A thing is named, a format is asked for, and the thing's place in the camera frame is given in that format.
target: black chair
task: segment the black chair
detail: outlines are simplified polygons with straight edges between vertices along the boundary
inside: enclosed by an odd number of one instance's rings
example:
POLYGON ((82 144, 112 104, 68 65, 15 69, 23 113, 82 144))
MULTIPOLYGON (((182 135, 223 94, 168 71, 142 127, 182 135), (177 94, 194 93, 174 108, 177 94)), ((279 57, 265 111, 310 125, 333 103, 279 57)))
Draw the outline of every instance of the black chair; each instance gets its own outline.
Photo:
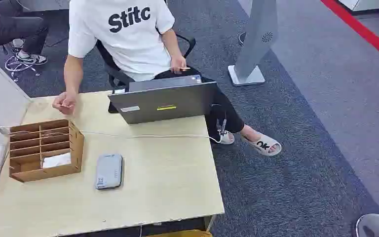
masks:
MULTIPOLYGON (((184 58, 186 58, 191 53, 192 49, 194 49, 195 47, 195 39, 192 37, 186 38, 179 34, 177 34, 177 37, 185 40, 189 44, 188 50, 184 54, 184 58)), ((130 82, 134 81, 131 77, 127 76, 123 71, 121 71, 120 68, 118 68, 118 66, 114 62, 113 57, 110 55, 110 53, 108 53, 101 41, 97 41, 96 47, 104 60, 104 68, 105 71, 108 73, 108 81, 110 82, 110 85, 113 88, 128 85, 130 82)))

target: white cloth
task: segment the white cloth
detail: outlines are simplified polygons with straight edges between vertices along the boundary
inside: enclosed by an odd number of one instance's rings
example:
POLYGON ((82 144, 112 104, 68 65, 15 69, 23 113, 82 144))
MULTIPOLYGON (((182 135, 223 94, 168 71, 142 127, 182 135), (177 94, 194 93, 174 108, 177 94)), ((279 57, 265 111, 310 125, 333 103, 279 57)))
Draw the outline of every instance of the white cloth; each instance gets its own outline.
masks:
POLYGON ((71 161, 71 153, 65 153, 53 157, 44 158, 43 168, 51 168, 60 165, 70 164, 71 161))
POLYGON ((98 40, 135 81, 170 69, 161 34, 175 18, 163 0, 71 0, 69 54, 83 58, 98 40))

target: person's leg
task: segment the person's leg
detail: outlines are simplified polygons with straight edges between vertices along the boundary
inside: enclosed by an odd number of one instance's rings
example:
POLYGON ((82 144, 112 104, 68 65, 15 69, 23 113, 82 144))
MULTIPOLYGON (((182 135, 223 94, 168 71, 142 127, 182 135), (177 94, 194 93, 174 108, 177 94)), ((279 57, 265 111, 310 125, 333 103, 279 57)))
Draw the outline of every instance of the person's leg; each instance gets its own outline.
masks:
POLYGON ((19 16, 22 6, 16 0, 0 0, 0 16, 19 16))
POLYGON ((25 39, 23 49, 16 55, 25 64, 44 64, 47 59, 40 56, 48 26, 39 17, 0 16, 0 45, 14 39, 25 39))
MULTIPOLYGON (((174 78, 181 76, 190 76, 190 75, 201 75, 199 71, 191 68, 190 70, 182 72, 180 75, 174 74, 173 72, 166 71, 155 77, 155 79, 161 78, 174 78)), ((211 79, 201 77, 203 82, 213 81, 211 79)), ((222 93, 222 91, 216 87, 213 95, 213 106, 211 109, 211 113, 205 115, 205 121, 207 124, 207 130, 210 137, 214 138, 216 141, 219 141, 220 134, 217 128, 217 121, 219 121, 220 125, 223 125, 224 119, 226 119, 226 131, 231 133, 240 133, 243 137, 245 137, 250 142, 258 142, 262 138, 262 134, 252 127, 245 124, 245 122, 240 118, 237 111, 234 109, 233 105, 229 101, 229 99, 222 93)), ((269 148, 269 153, 274 152, 278 149, 279 145, 272 145, 269 148)))
POLYGON ((24 39, 23 48, 16 55, 18 60, 26 64, 44 64, 47 59, 40 54, 48 25, 40 17, 14 17, 21 13, 22 6, 16 0, 0 1, 0 45, 24 39))

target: white label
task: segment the white label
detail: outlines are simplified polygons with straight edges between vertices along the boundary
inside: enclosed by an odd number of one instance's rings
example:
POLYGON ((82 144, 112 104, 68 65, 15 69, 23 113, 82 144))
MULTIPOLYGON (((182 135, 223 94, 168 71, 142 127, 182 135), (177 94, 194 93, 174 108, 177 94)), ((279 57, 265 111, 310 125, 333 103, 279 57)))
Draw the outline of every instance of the white label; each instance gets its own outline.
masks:
POLYGON ((127 107, 127 108, 122 108, 121 111, 123 112, 130 112, 130 111, 136 111, 140 110, 139 106, 133 106, 133 107, 127 107))
POLYGON ((124 93, 124 92, 125 92, 125 89, 120 89, 120 90, 115 90, 114 94, 120 94, 120 93, 124 93))

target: man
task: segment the man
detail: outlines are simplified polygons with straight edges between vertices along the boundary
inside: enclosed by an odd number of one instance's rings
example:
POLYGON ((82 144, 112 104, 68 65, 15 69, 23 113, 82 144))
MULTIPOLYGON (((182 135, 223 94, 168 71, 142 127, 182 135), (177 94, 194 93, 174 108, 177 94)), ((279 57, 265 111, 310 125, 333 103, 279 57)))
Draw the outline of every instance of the man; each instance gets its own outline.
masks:
POLYGON ((17 0, 0 1, 0 45, 24 39, 22 50, 16 54, 17 59, 24 64, 45 64, 47 59, 40 54, 48 26, 40 17, 19 17, 22 8, 17 0))
MULTIPOLYGON (((174 22, 163 0, 71 0, 69 55, 64 71, 66 92, 54 100, 53 107, 64 114, 73 113, 83 78, 83 57, 97 40, 103 43, 117 66, 135 81, 171 78, 174 73, 180 73, 187 63, 172 30, 174 22)), ((210 137, 222 144, 232 144, 231 133, 240 132, 263 155, 274 156, 281 151, 278 142, 245 125, 218 88, 214 104, 226 111, 227 131, 218 133, 217 119, 223 122, 224 113, 212 110, 206 115, 210 137)))

